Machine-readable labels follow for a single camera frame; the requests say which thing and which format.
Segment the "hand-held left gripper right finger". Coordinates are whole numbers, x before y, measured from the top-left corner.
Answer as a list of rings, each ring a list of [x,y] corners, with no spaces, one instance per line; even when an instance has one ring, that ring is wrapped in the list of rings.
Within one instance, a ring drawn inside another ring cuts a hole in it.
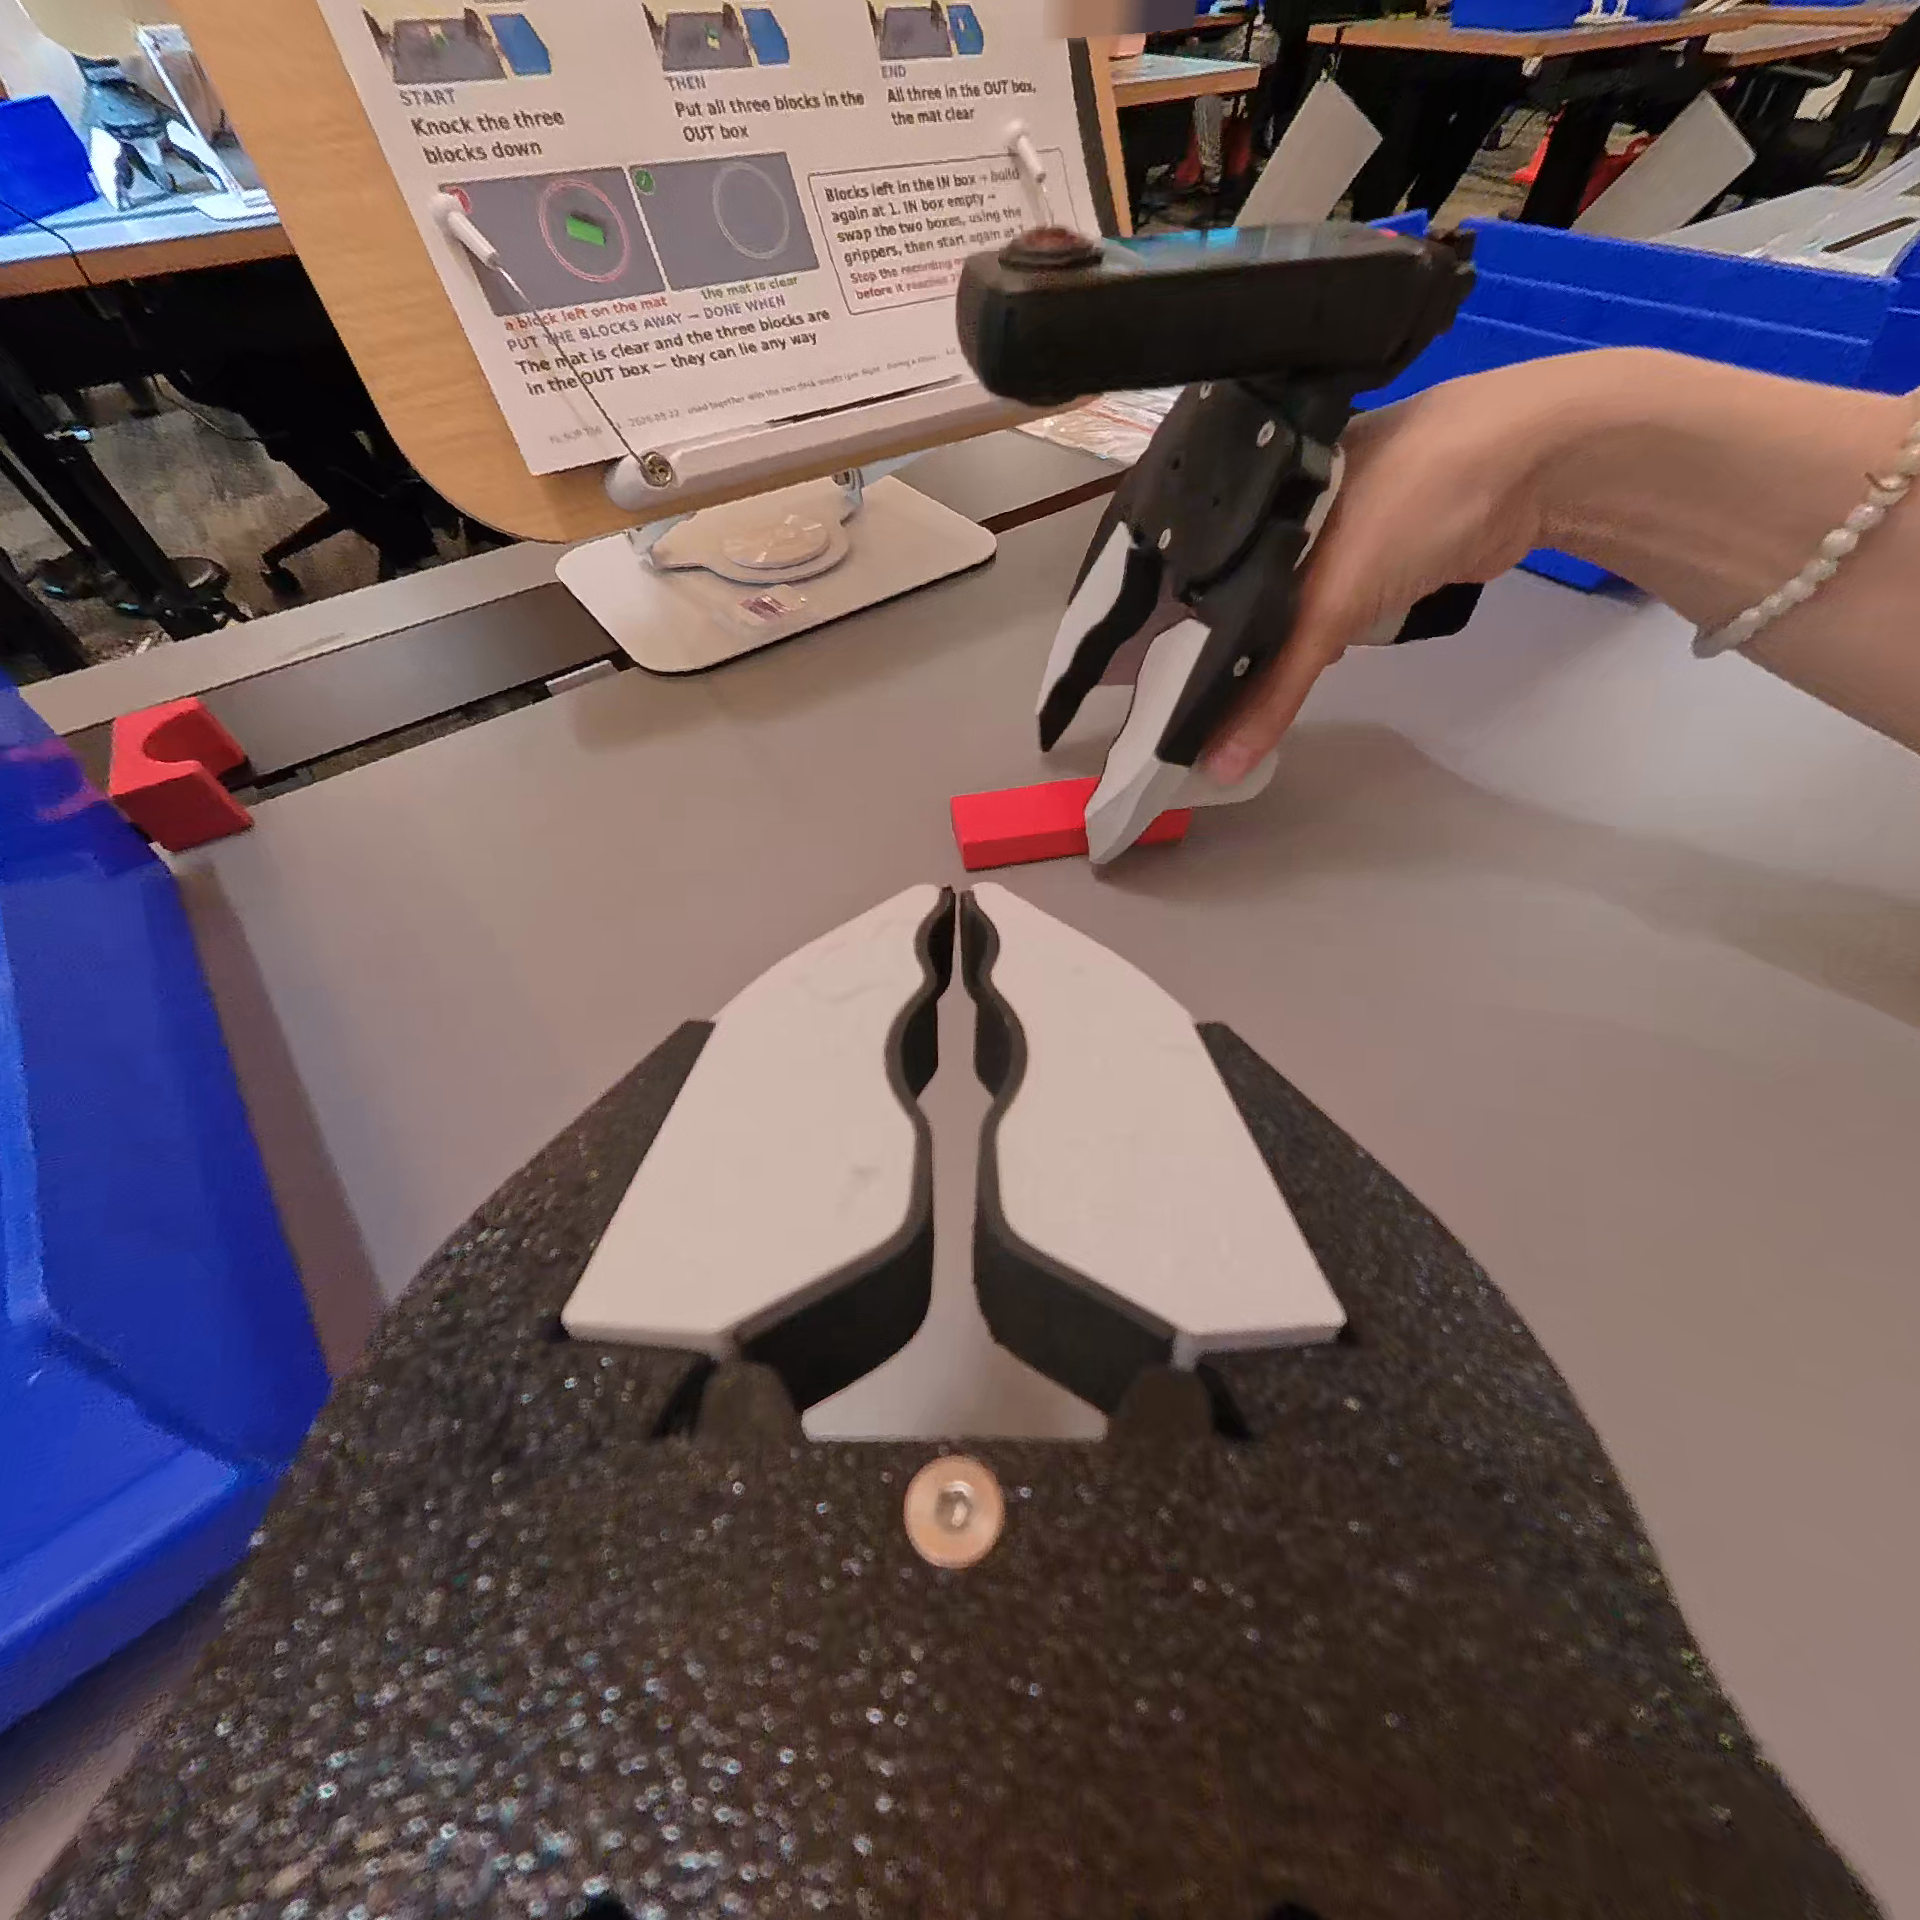
[[[1346,1313],[1200,1025],[1004,884],[959,906],[975,1065],[975,1285],[993,1337],[1119,1410],[1156,1370],[1320,1346]]]

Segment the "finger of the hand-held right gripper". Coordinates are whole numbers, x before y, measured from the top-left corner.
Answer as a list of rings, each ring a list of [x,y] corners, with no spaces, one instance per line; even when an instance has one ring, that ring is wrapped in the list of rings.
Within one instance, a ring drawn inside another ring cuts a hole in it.
[[[1218,805],[1215,785],[1195,777],[1191,761],[1175,761],[1161,748],[1161,735],[1207,639],[1210,629],[1185,618],[1146,645],[1136,668],[1135,700],[1087,812],[1090,866],[1111,866],[1136,847],[1147,828],[1170,810]]]
[[[1128,522],[1102,522],[1048,651],[1038,693],[1040,749],[1052,751],[1111,668],[1135,683],[1146,645],[1186,618],[1163,555]]]

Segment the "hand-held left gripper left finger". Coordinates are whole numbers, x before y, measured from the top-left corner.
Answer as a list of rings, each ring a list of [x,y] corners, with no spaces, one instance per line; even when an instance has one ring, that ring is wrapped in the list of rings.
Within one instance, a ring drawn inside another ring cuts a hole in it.
[[[912,884],[762,971],[702,1029],[563,1308],[569,1337],[772,1370],[796,1403],[916,1335],[932,1267],[937,1006],[956,897]]]

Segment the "red plank block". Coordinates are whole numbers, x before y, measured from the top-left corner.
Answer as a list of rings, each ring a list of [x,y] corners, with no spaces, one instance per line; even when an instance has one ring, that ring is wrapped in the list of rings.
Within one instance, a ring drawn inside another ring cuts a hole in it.
[[[1094,862],[1088,807],[1094,775],[1002,786],[948,801],[951,836],[967,873],[996,873],[1052,859]]]

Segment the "blue plastic bin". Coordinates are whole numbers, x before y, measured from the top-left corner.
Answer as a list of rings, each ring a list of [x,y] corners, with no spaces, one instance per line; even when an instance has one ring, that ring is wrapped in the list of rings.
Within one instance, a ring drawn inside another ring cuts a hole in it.
[[[328,1391],[177,877],[6,683],[6,1729],[244,1557]]]
[[[1563,351],[1641,348],[1825,387],[1912,394],[1916,268],[1729,257],[1471,220],[1474,286],[1449,332],[1361,409]]]
[[[1471,31],[1567,31],[1619,23],[1667,23],[1706,3],[1451,3],[1449,26]]]

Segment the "red arch block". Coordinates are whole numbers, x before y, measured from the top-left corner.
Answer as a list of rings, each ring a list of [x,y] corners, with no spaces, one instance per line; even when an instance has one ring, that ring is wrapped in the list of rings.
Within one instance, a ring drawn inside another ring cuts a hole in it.
[[[227,724],[186,698],[112,721],[107,798],[151,843],[186,852],[251,830],[251,810],[228,788],[248,765]]]

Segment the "person's right hand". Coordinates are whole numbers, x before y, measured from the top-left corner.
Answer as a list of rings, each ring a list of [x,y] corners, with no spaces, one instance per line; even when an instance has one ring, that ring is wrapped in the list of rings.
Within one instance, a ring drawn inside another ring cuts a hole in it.
[[[1714,634],[1798,569],[1912,431],[1916,394],[1647,349],[1466,374],[1371,412],[1342,442],[1294,634],[1215,735],[1207,771],[1246,777],[1332,660],[1535,549],[1598,564]],[[1906,525],[1855,612],[1739,657],[1913,751],[1919,510]]]

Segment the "label sheet in plastic sleeve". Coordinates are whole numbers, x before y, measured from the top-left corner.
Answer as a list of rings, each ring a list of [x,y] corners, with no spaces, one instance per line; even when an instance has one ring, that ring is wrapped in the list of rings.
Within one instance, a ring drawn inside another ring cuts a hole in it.
[[[1185,389],[1105,394],[1062,414],[1022,420],[1017,431],[1106,463],[1129,466],[1146,455],[1183,395]]]

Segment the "grey hanging panel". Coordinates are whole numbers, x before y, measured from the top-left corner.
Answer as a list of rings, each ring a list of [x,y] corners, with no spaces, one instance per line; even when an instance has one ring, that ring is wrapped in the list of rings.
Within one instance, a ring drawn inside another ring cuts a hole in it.
[[[1311,85],[1270,155],[1234,227],[1323,223],[1350,195],[1384,135],[1331,75]]]
[[[1753,162],[1756,147],[1704,92],[1574,220],[1574,234],[1647,243],[1679,234]]]

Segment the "instruction sheet on wooden stand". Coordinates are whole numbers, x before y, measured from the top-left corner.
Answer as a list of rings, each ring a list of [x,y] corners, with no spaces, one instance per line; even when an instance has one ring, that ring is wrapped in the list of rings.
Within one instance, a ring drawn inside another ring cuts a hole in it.
[[[406,459],[471,522],[566,545],[561,586],[620,654],[664,676],[706,671],[993,559],[993,532],[891,475],[929,449],[1024,417],[975,372],[674,451],[530,474],[321,5],[184,5],[184,26]],[[1100,227],[1058,222],[1024,135],[1012,154],[1036,206],[1027,229],[1097,235],[1114,229],[1114,191],[1095,74],[1088,45],[1067,44]]]

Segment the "wooden-top desk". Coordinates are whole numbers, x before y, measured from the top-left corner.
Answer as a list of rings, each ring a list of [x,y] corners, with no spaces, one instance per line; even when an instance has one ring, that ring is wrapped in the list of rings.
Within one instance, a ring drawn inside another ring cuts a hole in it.
[[[1540,31],[1459,27],[1438,15],[1331,20],[1308,30],[1329,79],[1339,65],[1371,57],[1394,101],[1369,109],[1380,142],[1351,182],[1353,212],[1400,211],[1394,185],[1417,171],[1423,97],[1466,85],[1495,109],[1548,109],[1544,170],[1521,211],[1535,227],[1570,229],[1608,138],[1630,109],[1688,109],[1736,74],[1798,57],[1825,57],[1888,37],[1912,5],[1764,7],[1730,5],[1667,20],[1615,15]]]

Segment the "printed instruction sheet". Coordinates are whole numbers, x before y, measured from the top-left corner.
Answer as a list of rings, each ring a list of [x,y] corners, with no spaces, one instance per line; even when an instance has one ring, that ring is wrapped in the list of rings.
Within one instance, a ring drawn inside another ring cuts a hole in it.
[[[321,5],[530,474],[970,374],[966,260],[1100,227],[1034,3]]]

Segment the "grey slotted desk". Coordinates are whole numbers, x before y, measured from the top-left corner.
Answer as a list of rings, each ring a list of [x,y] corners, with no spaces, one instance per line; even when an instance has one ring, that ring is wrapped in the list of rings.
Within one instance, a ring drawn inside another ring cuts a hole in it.
[[[1919,243],[1919,188],[1816,185],[1652,238],[1670,250],[1896,278]]]

